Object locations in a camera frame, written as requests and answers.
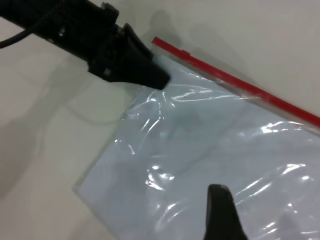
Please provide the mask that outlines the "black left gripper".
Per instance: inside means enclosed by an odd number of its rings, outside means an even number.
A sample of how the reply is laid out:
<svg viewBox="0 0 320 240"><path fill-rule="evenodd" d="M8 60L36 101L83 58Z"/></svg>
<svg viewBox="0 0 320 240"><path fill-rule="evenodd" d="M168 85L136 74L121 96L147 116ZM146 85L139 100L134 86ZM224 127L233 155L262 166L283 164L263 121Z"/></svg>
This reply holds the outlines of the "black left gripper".
<svg viewBox="0 0 320 240"><path fill-rule="evenodd" d="M88 71L110 83L130 83L162 90L170 75L153 62L153 53L125 23L119 11L89 0L34 0L39 16L52 13L35 34L88 62Z"/></svg>

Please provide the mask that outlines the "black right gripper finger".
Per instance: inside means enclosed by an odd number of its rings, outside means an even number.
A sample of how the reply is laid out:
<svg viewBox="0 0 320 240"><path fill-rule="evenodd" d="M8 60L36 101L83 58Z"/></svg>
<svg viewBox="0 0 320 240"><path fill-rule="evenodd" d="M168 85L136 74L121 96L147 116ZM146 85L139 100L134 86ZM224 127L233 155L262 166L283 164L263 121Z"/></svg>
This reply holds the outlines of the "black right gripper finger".
<svg viewBox="0 0 320 240"><path fill-rule="evenodd" d="M207 190L205 240L247 240L229 188L211 184Z"/></svg>

